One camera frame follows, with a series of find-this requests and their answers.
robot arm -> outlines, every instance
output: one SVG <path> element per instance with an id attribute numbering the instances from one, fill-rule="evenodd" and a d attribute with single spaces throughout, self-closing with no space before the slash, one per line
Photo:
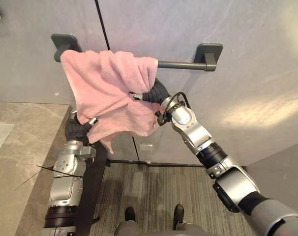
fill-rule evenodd
<path id="1" fill-rule="evenodd" d="M 97 118 L 93 118 L 81 125 L 76 112 L 71 112 L 67 120 L 64 150 L 58 154 L 53 167 L 54 181 L 42 236 L 75 236 L 75 218 L 84 187 L 86 162 L 95 157 L 95 149 L 87 146 L 86 135 L 97 122 Z"/>
<path id="2" fill-rule="evenodd" d="M 174 101 L 158 81 L 147 94 L 134 94 L 135 99 L 159 102 L 165 113 L 156 113 L 158 123 L 170 121 L 184 143 L 205 166 L 213 188 L 225 207 L 242 212 L 251 227 L 264 236 L 298 235 L 298 213 L 283 203 L 265 198 L 251 176 L 214 141 L 211 134 L 196 120 L 194 112 L 183 102 Z"/>

gray carpet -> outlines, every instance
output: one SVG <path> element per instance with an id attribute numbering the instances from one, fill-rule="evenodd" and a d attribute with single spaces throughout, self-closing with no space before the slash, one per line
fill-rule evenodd
<path id="1" fill-rule="evenodd" d="M 182 204 L 184 220 L 223 236 L 254 236 L 245 218 L 225 209 L 200 167 L 148 167 L 111 163 L 106 167 L 95 210 L 100 221 L 91 236 L 112 236 L 128 206 L 135 209 L 143 233 L 172 229 L 174 207 Z"/>

trousers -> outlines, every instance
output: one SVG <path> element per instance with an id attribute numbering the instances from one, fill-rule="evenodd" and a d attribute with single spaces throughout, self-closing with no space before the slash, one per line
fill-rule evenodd
<path id="1" fill-rule="evenodd" d="M 217 236 L 205 232 L 202 228 L 193 224 L 183 224 L 178 231 L 169 231 L 161 233 L 145 233 L 139 232 L 138 224 L 133 221 L 121 222 L 115 230 L 114 236 Z"/>

shoe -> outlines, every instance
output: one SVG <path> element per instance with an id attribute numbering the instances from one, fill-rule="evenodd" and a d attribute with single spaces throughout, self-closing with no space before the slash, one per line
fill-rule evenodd
<path id="1" fill-rule="evenodd" d="M 178 204 L 174 209 L 173 216 L 173 230 L 179 230 L 183 224 L 184 219 L 184 207 Z"/>
<path id="2" fill-rule="evenodd" d="M 125 210 L 125 221 L 133 220 L 135 221 L 135 211 L 132 207 L 128 207 Z"/>

gray wall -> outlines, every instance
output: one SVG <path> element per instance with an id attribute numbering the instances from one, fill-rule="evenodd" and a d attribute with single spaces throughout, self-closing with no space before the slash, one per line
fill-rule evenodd
<path id="1" fill-rule="evenodd" d="M 0 0 L 0 101 L 74 104 L 52 33 L 106 50 L 94 0 Z"/>
<path id="2" fill-rule="evenodd" d="M 198 120 L 240 164 L 298 143 L 298 0 L 99 3 L 112 51 L 192 61 L 198 44 L 224 45 L 215 72 L 157 76 L 170 93 L 187 93 Z M 83 50 L 106 50 L 94 0 L 0 0 L 0 11 L 0 101 L 74 104 L 50 35 L 72 33 Z M 135 141 L 142 161 L 199 164 L 170 124 Z M 129 134 L 113 146 L 113 158 L 137 160 Z"/>
<path id="3" fill-rule="evenodd" d="M 99 0 L 112 51 L 192 62 L 203 42 L 224 45 L 215 72 L 159 69 L 197 119 L 242 165 L 298 143 L 298 0 Z M 150 162 L 194 163 L 170 124 L 152 136 Z"/>
<path id="4" fill-rule="evenodd" d="M 298 144 L 247 167 L 261 192 L 298 211 Z"/>

